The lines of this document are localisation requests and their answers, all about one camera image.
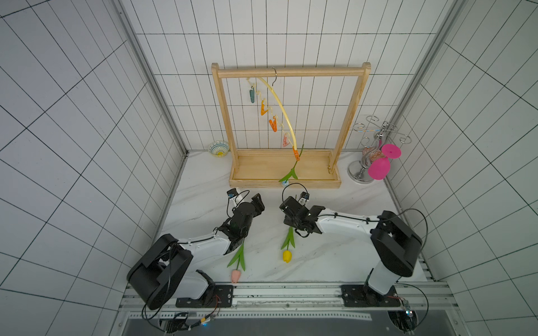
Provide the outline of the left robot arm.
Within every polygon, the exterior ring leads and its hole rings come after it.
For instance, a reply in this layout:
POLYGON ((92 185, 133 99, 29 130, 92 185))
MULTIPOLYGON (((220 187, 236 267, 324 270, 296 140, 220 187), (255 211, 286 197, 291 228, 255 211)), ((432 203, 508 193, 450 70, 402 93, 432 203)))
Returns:
POLYGON ((234 203, 232 216, 212 233, 183 242, 171 234, 162 235, 135 263, 126 280, 146 308, 161 308, 172 298, 180 307, 208 307, 214 305, 217 297, 224 298, 214 280, 197 266, 207 259, 234 252, 232 262, 245 267, 242 255, 245 238, 253 219, 265 210, 259 193, 249 202, 245 197, 234 188, 229 190, 228 199, 234 203))

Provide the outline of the pink tulip flower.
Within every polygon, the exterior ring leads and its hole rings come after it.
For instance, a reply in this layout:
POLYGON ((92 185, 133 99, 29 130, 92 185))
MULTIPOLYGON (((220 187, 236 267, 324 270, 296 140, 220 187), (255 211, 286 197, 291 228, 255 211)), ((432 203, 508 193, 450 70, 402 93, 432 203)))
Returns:
POLYGON ((233 284, 236 284, 239 282, 240 277, 242 275, 242 271, 246 270, 244 250, 245 250, 245 244, 242 243, 240 247, 238 248, 237 252, 235 253, 235 256, 231 259, 230 263, 228 263, 228 267, 235 265, 235 269, 231 273, 231 282, 233 284))

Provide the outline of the yellow tulip flower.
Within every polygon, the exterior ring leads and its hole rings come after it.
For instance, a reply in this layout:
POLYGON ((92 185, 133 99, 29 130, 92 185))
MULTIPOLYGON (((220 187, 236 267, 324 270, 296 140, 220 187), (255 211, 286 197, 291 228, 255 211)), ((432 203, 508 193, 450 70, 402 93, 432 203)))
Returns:
POLYGON ((290 263, 293 257, 290 248, 295 248, 294 228, 292 227, 288 229, 287 236, 281 247, 281 249, 283 250, 282 259, 285 263, 290 263))

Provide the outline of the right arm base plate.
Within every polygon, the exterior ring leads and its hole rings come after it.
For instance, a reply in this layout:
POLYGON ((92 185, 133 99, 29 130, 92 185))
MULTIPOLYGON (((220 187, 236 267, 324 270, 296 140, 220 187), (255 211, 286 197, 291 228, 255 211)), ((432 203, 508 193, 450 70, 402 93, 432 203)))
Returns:
POLYGON ((401 301, 396 297, 396 289, 391 286, 387 295, 381 295, 372 288, 362 284, 342 285, 341 298, 345 307, 400 307, 401 301))

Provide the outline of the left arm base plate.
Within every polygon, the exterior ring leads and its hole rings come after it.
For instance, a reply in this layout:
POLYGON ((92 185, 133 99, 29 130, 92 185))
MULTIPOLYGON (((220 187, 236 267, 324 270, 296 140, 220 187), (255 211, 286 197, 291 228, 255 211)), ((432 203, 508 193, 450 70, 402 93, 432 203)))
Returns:
POLYGON ((232 306, 232 285, 211 285, 199 299, 177 298, 177 308, 227 308, 232 306))

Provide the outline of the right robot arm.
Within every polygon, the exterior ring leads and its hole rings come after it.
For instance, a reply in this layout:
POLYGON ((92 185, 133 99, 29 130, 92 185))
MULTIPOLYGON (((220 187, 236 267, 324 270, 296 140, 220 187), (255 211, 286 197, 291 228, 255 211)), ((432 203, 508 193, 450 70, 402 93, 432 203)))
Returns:
POLYGON ((380 261, 365 281, 365 295, 388 296, 397 281, 413 275, 423 249, 423 240, 391 211, 376 218, 341 214, 323 206, 307 208, 292 196, 282 202, 280 210, 284 224, 296 232, 368 237, 380 261))

